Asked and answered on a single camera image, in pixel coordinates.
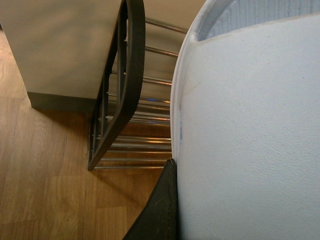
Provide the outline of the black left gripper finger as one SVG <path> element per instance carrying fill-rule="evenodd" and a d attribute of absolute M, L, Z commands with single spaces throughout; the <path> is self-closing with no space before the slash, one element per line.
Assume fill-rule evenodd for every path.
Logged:
<path fill-rule="evenodd" d="M 175 240 L 177 237 L 177 165 L 166 161 L 151 195 L 125 240 Z"/>

